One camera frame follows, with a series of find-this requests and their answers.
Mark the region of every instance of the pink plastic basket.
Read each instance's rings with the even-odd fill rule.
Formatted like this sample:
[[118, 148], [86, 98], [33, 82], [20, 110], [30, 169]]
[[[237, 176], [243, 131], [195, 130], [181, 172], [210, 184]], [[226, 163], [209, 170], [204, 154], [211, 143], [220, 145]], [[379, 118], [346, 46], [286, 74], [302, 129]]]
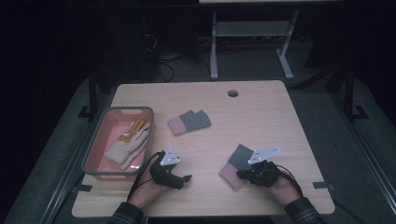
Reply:
[[[145, 148], [133, 159], [126, 170], [109, 161], [105, 152], [117, 141], [117, 138], [128, 130], [131, 123], [143, 119], [150, 123], [148, 138]], [[128, 176], [137, 173], [150, 152], [154, 135], [154, 112], [147, 106], [140, 107], [110, 107], [102, 114], [96, 127], [88, 151], [82, 163], [82, 169], [88, 175], [93, 175], [101, 180], [128, 179]]]

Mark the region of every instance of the hole in table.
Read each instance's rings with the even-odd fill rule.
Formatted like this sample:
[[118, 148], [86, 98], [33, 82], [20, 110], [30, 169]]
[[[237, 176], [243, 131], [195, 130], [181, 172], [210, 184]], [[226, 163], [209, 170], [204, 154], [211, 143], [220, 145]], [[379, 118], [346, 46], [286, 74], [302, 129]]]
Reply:
[[237, 97], [238, 96], [238, 91], [235, 91], [235, 90], [230, 90], [230, 91], [228, 91], [228, 95], [230, 96], [230, 97]]

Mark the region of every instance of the white table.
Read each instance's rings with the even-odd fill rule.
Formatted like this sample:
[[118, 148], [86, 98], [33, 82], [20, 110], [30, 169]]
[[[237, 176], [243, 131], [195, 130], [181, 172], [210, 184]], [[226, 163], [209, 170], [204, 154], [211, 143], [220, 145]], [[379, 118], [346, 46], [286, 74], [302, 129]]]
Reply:
[[[230, 97], [228, 91], [238, 91]], [[267, 192], [247, 183], [234, 191], [219, 171], [239, 144], [250, 149], [279, 147], [270, 161], [292, 171], [304, 196], [321, 214], [334, 211], [312, 150], [284, 84], [280, 81], [195, 82], [119, 86], [112, 106], [151, 107], [156, 130], [151, 154], [173, 147], [181, 162], [175, 175], [192, 175], [182, 190], [174, 189], [144, 208], [147, 217], [264, 216], [284, 214]], [[173, 136], [166, 121], [188, 110], [203, 109], [212, 125]], [[110, 217], [125, 201], [133, 183], [99, 181], [85, 175], [73, 207], [75, 217]]]

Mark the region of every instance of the table leg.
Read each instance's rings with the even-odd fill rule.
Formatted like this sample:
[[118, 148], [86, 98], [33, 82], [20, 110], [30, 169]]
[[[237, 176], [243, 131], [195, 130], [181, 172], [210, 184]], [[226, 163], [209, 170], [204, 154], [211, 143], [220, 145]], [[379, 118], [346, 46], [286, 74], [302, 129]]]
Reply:
[[280, 61], [280, 65], [282, 66], [283, 72], [285, 73], [287, 79], [293, 79], [293, 73], [291, 72], [288, 61], [286, 60], [286, 50], [288, 49], [291, 35], [293, 34], [298, 13], [299, 10], [294, 10], [291, 20], [289, 22], [288, 29], [285, 33], [285, 43], [283, 44], [281, 49], [276, 50], [277, 58]]

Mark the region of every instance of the sleeve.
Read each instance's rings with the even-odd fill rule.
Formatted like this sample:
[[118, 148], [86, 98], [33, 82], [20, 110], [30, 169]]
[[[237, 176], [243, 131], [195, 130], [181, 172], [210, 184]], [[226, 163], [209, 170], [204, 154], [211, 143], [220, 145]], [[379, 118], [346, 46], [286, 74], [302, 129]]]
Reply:
[[143, 216], [140, 208], [131, 203], [121, 203], [108, 224], [138, 224]]
[[322, 224], [326, 223], [314, 205], [307, 198], [301, 198], [285, 206], [293, 224]]

